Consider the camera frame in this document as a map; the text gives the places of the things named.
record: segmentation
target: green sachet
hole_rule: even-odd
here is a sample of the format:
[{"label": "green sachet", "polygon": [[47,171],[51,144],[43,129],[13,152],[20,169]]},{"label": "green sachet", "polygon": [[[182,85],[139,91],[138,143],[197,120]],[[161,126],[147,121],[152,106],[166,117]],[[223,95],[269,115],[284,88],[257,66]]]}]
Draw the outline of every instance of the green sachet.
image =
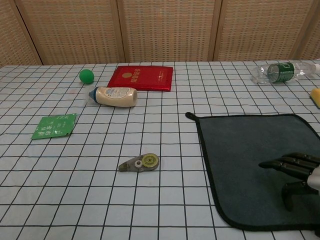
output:
[{"label": "green sachet", "polygon": [[44,116],[36,127],[31,139],[46,139],[71,134],[76,113],[60,116]]}]

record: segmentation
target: plastic bottle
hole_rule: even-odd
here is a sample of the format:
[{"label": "plastic bottle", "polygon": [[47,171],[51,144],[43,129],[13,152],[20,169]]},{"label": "plastic bottle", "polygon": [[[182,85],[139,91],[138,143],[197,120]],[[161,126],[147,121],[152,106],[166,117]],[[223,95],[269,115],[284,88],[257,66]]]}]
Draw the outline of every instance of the plastic bottle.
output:
[{"label": "plastic bottle", "polygon": [[131,87],[96,87],[89,97],[98,104],[114,107],[133,107],[137,104],[137,90]]},{"label": "plastic bottle", "polygon": [[257,84],[272,84],[298,80],[305,74],[320,74],[320,64],[293,61],[262,65],[252,70],[252,81]]}]

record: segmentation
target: dark gray towel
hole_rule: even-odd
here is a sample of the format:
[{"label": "dark gray towel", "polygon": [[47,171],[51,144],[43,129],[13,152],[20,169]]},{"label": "dark gray towel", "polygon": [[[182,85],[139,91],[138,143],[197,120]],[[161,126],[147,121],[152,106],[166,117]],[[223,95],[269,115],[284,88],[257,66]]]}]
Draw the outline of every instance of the dark gray towel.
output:
[{"label": "dark gray towel", "polygon": [[260,162],[292,152],[320,157],[320,138],[297,115],[186,116],[197,123],[212,194],[221,217],[249,231],[320,229],[320,196],[293,197],[285,209],[281,189],[299,179]]}]

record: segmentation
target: red certificate cover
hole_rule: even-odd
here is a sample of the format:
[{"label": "red certificate cover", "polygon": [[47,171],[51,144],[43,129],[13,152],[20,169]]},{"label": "red certificate cover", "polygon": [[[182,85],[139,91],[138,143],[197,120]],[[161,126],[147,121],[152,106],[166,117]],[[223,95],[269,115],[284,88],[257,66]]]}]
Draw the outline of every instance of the red certificate cover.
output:
[{"label": "red certificate cover", "polygon": [[108,87],[170,92],[173,71],[170,66],[118,66]]}]

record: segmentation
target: woven panel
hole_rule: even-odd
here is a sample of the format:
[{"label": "woven panel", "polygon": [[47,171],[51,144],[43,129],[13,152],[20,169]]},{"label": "woven panel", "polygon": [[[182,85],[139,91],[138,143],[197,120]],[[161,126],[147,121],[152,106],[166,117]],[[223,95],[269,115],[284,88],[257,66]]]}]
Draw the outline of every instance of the woven panel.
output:
[{"label": "woven panel", "polygon": [[313,0],[225,0],[215,60],[288,59]]},{"label": "woven panel", "polygon": [[127,61],[208,60],[214,0],[120,2]]},{"label": "woven panel", "polygon": [[118,44],[122,49],[122,43],[116,41],[117,29],[114,26],[110,0],[18,2],[45,64],[100,64],[124,61],[120,59]]},{"label": "woven panel", "polygon": [[36,57],[9,1],[0,0],[0,67],[36,65]]},{"label": "woven panel", "polygon": [[301,58],[307,60],[320,59],[320,20],[318,21],[315,29],[312,31],[311,37],[306,44]]}]

